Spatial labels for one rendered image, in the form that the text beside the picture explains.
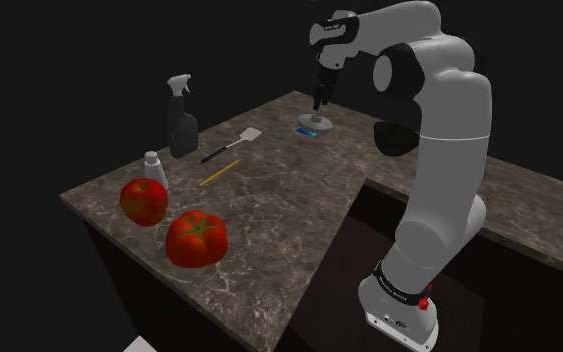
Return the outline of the grey round lid with knob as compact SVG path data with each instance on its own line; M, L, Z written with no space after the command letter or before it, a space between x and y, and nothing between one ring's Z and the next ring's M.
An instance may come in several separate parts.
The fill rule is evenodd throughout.
M332 122L319 113L302 114L297 118L300 128L317 134L326 134L333 129Z

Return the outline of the black round bowl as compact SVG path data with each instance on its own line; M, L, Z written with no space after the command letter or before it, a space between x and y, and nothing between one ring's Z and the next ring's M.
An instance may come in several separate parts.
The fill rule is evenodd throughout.
M420 141L418 132L389 121L375 123L373 134L378 150L389 157L398 157L411 152Z

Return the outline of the yellow pencil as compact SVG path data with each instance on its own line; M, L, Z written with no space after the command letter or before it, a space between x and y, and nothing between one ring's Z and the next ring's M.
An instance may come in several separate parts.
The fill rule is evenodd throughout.
M212 180L216 179L218 176L222 175L226 171L230 170L232 167L236 166L240 161L241 161L241 159L238 159L238 160L233 161L231 164L225 166L224 168L222 168L221 170L219 170L215 174L211 175L210 177L208 177L207 179L205 179L204 181L199 183L197 185L197 188L203 187L204 185L208 184Z

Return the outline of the black spray bottle white trigger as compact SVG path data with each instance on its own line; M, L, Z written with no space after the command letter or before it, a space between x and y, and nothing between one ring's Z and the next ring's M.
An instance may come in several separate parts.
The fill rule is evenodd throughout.
M168 79L171 88L167 114L167 141L173 158L182 158L198 148L198 122L184 110L183 91L189 92L190 74L181 74Z

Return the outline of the white salt shaker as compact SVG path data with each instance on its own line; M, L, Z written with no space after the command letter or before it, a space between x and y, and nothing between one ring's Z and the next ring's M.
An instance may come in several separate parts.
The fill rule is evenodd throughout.
M147 151L144 155L145 177L158 181L168 190L169 184L166 178L163 165L156 151Z

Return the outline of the dark robot stand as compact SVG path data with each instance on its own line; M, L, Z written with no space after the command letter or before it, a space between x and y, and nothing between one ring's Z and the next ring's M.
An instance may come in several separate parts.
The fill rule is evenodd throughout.
M411 352L370 327L358 286L393 241L347 217L274 352ZM445 273L432 281L439 335L431 352L481 352L484 300Z

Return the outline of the red tomato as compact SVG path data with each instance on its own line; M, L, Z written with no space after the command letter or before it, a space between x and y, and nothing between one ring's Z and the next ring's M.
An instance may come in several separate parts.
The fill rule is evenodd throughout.
M227 229L217 215L190 210L174 220L166 234L168 259L179 267L201 268L220 261L228 251Z

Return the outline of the red apple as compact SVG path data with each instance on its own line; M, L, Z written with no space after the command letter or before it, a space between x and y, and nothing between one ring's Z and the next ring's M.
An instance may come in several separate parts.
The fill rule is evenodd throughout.
M138 178L122 188L119 205L134 223L149 227L164 219L168 208L168 194L160 182Z

